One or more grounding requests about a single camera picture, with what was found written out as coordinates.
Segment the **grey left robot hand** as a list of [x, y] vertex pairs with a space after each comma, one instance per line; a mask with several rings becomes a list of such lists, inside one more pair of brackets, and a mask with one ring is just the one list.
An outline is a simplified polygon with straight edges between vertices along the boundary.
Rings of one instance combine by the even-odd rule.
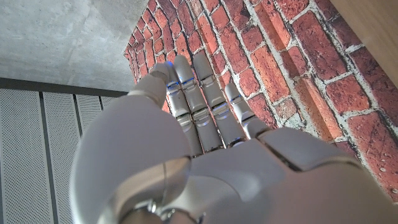
[[74, 223], [396, 223], [397, 207], [353, 157], [273, 129], [203, 54], [156, 64], [83, 133]]

